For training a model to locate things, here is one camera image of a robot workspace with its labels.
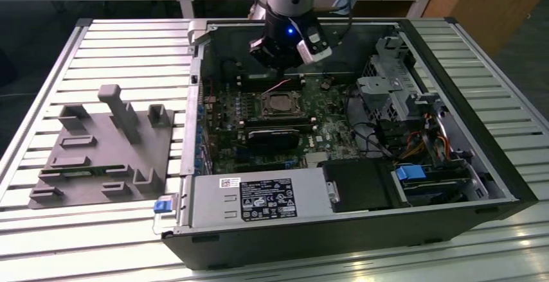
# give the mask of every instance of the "metal bracket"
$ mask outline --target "metal bracket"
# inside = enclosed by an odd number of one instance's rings
[[[207,20],[206,19],[193,20],[189,23],[189,29],[187,29],[189,44],[193,46],[201,44],[206,40],[206,38],[203,38],[206,33],[207,33]]]

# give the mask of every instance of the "cpu socket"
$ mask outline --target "cpu socket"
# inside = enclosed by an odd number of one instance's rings
[[[299,106],[299,94],[266,93],[261,96],[262,116],[267,118],[295,118],[305,115]]]

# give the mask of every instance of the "white label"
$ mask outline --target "white label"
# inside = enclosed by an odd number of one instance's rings
[[[79,177],[79,176],[91,176],[92,173],[88,171],[62,173],[64,177]]]
[[[241,186],[241,177],[219,178],[221,188],[238,188]]]

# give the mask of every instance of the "motherboard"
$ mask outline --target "motherboard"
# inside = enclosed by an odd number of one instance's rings
[[[333,80],[295,75],[205,87],[214,173],[317,167],[360,156],[344,110],[349,84]]]

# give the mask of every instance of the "black plastic cover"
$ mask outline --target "black plastic cover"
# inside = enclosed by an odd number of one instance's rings
[[[340,194],[336,213],[404,207],[392,177],[392,163],[385,159],[345,159],[321,163],[326,181]]]

